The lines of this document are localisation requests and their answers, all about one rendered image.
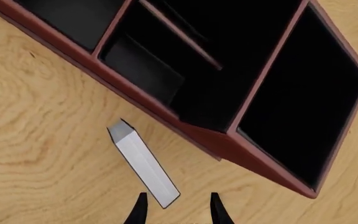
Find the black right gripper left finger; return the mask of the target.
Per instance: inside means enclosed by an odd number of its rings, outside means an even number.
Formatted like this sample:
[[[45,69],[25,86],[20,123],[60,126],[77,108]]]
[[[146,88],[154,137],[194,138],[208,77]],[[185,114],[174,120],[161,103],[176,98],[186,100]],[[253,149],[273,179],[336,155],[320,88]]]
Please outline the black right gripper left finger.
[[[146,224],[148,212],[147,193],[141,192],[129,216],[123,224]]]

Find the white-paged book with black cover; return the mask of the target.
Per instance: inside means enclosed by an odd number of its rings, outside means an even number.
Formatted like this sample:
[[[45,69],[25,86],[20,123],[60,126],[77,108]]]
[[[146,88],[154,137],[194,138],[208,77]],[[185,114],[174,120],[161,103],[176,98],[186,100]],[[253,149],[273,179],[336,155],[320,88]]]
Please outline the white-paged book with black cover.
[[[118,151],[162,208],[180,197],[178,188],[133,126],[120,119],[107,130]]]

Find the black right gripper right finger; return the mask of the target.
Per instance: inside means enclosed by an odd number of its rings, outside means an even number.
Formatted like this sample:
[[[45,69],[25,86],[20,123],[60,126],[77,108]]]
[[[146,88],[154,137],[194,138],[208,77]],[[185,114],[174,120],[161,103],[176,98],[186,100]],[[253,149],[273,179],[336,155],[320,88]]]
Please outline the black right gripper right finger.
[[[217,192],[211,193],[210,210],[213,224],[234,224]]]

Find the red-brown desk caddy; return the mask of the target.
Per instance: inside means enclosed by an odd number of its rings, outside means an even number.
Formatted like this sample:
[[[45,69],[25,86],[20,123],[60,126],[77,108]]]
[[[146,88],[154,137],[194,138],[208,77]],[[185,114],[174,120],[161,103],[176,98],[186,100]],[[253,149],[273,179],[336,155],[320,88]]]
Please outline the red-brown desk caddy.
[[[0,16],[206,152],[318,196],[358,55],[317,0],[0,0]]]

